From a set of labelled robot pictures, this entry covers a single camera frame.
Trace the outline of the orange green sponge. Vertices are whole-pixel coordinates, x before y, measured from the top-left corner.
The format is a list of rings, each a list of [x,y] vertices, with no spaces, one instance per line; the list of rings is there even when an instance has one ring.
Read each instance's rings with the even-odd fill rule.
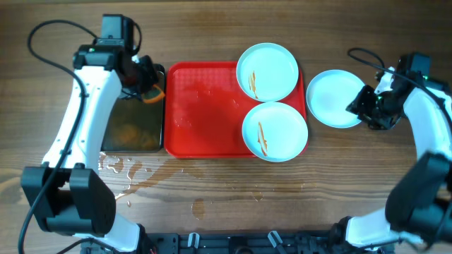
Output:
[[[144,103],[153,104],[163,100],[165,98],[165,93],[160,86],[153,85],[152,88],[146,93],[143,93],[141,97]]]

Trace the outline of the light blue plate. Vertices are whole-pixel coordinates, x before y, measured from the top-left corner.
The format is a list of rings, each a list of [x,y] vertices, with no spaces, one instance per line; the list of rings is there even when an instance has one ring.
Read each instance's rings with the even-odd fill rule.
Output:
[[[246,147],[268,162],[286,162],[297,157],[308,144],[304,117],[281,102],[265,102],[251,109],[242,123]]]
[[[299,67],[295,57],[279,44],[264,42],[240,56],[236,78],[242,91],[259,102],[286,98],[296,87]]]
[[[364,87],[364,82],[344,70],[327,70],[316,75],[306,93],[311,114],[321,123],[333,128],[351,128],[361,121],[346,110]]]

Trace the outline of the light blue plate front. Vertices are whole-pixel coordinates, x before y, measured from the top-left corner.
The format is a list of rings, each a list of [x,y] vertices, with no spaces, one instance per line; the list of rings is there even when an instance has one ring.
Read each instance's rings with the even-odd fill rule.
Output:
[[[268,162],[286,162],[297,157],[308,144],[304,117],[281,102],[265,102],[251,109],[242,123],[246,147]]]

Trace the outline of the light blue plate back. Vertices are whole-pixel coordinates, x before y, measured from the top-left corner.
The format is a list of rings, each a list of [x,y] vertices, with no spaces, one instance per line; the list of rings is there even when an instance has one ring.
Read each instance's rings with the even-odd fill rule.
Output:
[[[259,102],[286,98],[296,87],[299,67],[295,57],[279,44],[264,42],[240,56],[236,78],[242,91]]]

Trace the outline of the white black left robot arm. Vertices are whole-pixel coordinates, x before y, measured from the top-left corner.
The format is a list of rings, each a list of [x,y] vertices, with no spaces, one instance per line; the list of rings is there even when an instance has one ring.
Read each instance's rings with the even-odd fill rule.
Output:
[[[31,219],[42,231],[74,236],[113,253],[155,253],[142,225],[117,213],[113,192],[96,168],[116,101],[145,99],[164,68],[134,49],[83,45],[73,58],[73,90],[56,139],[38,167],[25,167],[20,185],[30,204],[18,237],[24,253]]]

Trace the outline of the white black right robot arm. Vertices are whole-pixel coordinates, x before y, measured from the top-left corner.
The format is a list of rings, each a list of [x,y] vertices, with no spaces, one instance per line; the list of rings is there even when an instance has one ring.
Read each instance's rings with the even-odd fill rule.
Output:
[[[390,192],[383,209],[346,221],[344,241],[351,253],[407,242],[428,247],[451,241],[451,201],[438,198],[451,186],[451,97],[446,84],[421,70],[385,70],[376,89],[368,85],[336,109],[355,115],[374,130],[410,122],[417,162]]]

